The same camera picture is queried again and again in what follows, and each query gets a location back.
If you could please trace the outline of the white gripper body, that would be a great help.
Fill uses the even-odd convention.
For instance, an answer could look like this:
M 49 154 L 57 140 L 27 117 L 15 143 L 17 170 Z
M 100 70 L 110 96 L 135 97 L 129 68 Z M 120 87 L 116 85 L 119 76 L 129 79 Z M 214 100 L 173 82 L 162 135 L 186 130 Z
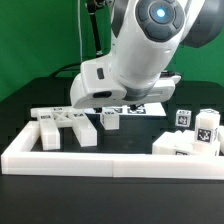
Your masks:
M 71 105 L 75 109 L 165 102 L 181 79 L 179 75 L 161 77 L 144 98 L 134 94 L 126 99 L 127 90 L 111 76 L 109 62 L 110 57 L 103 56 L 81 64 L 81 72 L 70 89 Z

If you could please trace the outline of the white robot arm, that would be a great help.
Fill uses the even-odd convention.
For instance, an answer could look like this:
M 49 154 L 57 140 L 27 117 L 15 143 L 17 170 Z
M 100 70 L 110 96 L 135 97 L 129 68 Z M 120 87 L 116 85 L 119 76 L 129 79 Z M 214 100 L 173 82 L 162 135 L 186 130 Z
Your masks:
M 164 72 L 179 45 L 202 47 L 224 28 L 224 0 L 106 0 L 111 50 L 81 64 L 76 109 L 137 106 L 171 98 L 180 77 Z

